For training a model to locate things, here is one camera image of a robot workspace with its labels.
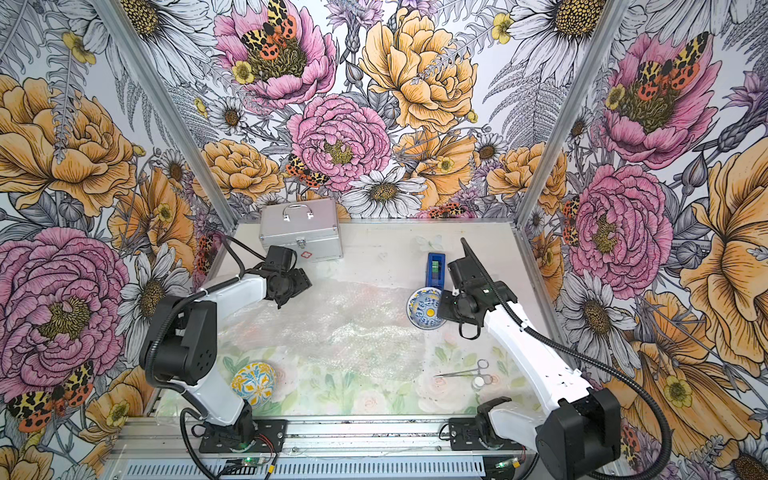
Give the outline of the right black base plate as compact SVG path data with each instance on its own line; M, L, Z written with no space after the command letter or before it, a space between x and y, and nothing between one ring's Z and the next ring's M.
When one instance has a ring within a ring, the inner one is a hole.
M502 446L490 423L482 416L450 418L448 441L452 451L497 450Z

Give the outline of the upside-down yellow blue bowl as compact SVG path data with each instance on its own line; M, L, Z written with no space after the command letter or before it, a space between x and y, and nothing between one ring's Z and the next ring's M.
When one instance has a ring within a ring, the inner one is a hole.
M272 401L275 382L276 372L271 365L253 362L237 371L230 386L241 399L257 409Z

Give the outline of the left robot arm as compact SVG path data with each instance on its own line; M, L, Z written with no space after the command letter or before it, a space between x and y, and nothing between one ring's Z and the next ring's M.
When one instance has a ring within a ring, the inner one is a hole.
M257 438L252 406L225 381L216 366L218 321L263 300L282 307L311 286L296 266L295 251L268 248L266 257L186 297L168 294L157 304L139 355L148 383L174 391L202 423L205 453L245 451Z

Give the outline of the aluminium front rail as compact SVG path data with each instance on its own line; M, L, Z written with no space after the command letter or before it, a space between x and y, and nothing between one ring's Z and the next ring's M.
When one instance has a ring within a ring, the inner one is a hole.
M469 415L454 416L473 418ZM292 416L263 417L257 420L285 420L285 440L281 457L377 457L395 455L452 455L461 452L480 454L485 451L452 451L448 441L449 416ZM198 448L204 427L188 420L190 444ZM516 440L502 440L501 452L530 455L533 448ZM203 454L203 459L247 454Z

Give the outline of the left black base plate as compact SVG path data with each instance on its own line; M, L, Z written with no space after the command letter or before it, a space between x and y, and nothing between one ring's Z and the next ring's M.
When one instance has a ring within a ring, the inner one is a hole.
M251 420L238 425L202 424L199 451L203 454L280 453L285 440L285 420Z

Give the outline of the small white tape roll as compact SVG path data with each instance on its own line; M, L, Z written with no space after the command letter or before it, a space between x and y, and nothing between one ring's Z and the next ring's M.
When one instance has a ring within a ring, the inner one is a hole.
M472 388L475 390L482 390L484 387L490 386L494 383L492 375L479 375L473 378Z

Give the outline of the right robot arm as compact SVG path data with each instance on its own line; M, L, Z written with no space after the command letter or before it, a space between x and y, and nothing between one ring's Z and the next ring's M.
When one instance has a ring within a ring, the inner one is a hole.
M594 390L557 353L556 343L533 327L516 295L492 280L469 243L449 263L453 288L441 294L438 315L477 335L493 337L513 358L539 403L536 411L511 398L489 400L476 410L473 433L488 450L514 443L538 455L555 479L596 473L620 456L618 401Z

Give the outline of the blue yellow patterned bowl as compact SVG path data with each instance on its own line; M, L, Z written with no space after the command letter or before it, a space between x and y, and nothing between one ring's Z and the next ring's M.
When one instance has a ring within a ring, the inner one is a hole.
M438 315L441 291L434 287L416 290L409 298L406 315L412 325L421 330L435 330L442 327L446 320Z

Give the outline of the silver scissors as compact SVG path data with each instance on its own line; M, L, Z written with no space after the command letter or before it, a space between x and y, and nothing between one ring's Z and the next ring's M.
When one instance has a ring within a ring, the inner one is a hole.
M437 374L437 377L443 377L443 378L453 378L453 377L481 377L485 378L488 376L486 373L486 370L489 368L489 361L486 359L478 359L475 365L472 368L460 370L460 371L454 371L454 372L445 372Z

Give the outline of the blue tape dispenser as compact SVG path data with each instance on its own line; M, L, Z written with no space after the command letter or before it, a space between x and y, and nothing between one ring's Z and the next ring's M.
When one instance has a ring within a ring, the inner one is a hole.
M443 290L445 285L446 256L443 253L429 252L427 255L425 286Z

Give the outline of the silver aluminium case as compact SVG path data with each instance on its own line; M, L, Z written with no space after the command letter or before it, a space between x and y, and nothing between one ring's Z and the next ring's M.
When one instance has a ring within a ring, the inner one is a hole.
M292 249L300 261L343 257L336 202L318 199L265 207L260 217L260 241L265 249Z

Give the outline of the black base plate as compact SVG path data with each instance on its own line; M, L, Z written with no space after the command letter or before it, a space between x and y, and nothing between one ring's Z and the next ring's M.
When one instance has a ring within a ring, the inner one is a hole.
M251 420L238 425L202 424L199 451L203 454L280 453L285 440L285 420Z
M490 423L482 416L450 418L448 441L452 451L497 450L502 446Z

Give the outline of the clear bubble wrap sheet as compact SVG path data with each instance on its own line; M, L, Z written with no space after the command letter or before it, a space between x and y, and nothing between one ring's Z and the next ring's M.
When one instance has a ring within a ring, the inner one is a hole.
M332 369L407 377L422 367L426 347L425 332L406 315L410 295L326 279L280 308L261 301L221 320L219 348L284 349Z

